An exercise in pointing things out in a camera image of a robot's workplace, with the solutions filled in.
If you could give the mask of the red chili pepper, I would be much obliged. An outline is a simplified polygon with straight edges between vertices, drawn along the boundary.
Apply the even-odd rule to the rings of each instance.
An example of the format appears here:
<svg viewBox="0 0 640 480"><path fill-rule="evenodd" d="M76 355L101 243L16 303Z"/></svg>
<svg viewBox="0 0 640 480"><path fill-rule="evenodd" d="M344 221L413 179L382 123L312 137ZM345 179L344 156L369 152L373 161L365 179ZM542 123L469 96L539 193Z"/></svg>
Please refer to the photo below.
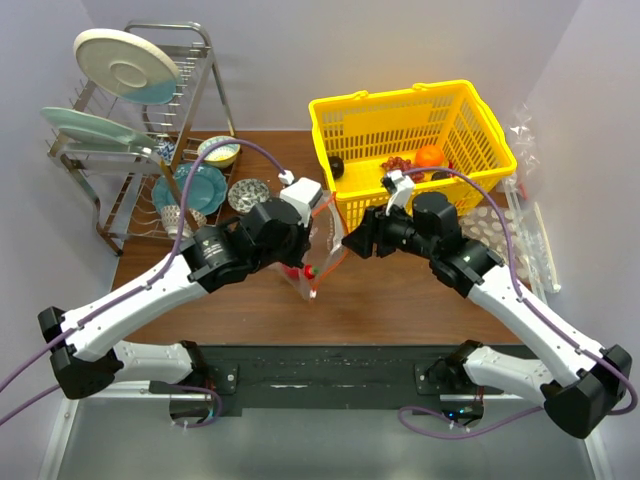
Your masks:
<svg viewBox="0 0 640 480"><path fill-rule="evenodd" d="M309 264L302 268L282 265L282 270L283 273L291 280L299 280L301 278L313 280L319 274L319 269Z"/></svg>

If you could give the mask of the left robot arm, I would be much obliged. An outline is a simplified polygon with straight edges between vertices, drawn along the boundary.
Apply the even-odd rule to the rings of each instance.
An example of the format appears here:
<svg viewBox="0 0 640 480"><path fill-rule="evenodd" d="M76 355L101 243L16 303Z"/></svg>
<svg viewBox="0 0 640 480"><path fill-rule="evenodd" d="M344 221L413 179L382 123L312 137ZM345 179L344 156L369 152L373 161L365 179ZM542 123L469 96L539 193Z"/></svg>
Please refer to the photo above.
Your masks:
<svg viewBox="0 0 640 480"><path fill-rule="evenodd" d="M271 197L244 216L200 228L162 262L91 304L42 311L40 328L65 396L83 399L113 383L140 380L185 392L210 386L213 376L195 343L134 344L127 336L274 263L302 266L310 247L312 208L311 201Z"/></svg>

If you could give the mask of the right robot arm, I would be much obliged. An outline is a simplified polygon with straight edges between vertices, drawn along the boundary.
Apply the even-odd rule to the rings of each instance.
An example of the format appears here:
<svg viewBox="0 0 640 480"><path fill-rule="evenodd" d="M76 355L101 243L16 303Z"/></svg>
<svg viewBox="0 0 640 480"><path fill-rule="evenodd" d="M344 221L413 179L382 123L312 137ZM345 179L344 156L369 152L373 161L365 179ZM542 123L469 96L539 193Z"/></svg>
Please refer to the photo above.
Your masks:
<svg viewBox="0 0 640 480"><path fill-rule="evenodd" d="M526 289L497 253L464 236L445 195L419 194L410 212L369 207L342 243L363 259L400 250L428 260L441 283L492 314L535 355L522 359L468 340L428 367L427 381L459 393L478 386L517 395L578 439L629 392L630 354L581 334Z"/></svg>

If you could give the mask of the clear zip top bag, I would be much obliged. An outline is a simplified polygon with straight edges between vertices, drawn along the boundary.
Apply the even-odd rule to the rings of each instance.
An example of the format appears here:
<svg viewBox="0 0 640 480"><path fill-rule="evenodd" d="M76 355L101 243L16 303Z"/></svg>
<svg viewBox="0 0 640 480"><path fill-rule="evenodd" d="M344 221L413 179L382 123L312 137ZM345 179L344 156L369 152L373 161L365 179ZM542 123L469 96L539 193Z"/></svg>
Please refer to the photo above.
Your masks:
<svg viewBox="0 0 640 480"><path fill-rule="evenodd" d="M342 245L345 226L336 207L335 195L324 191L320 203L312 212L311 248L305 254L303 267L307 264L317 267L319 274L313 280L289 279L282 270L282 263L270 267L284 281L288 282L306 301L316 298L321 283L345 260L346 248Z"/></svg>

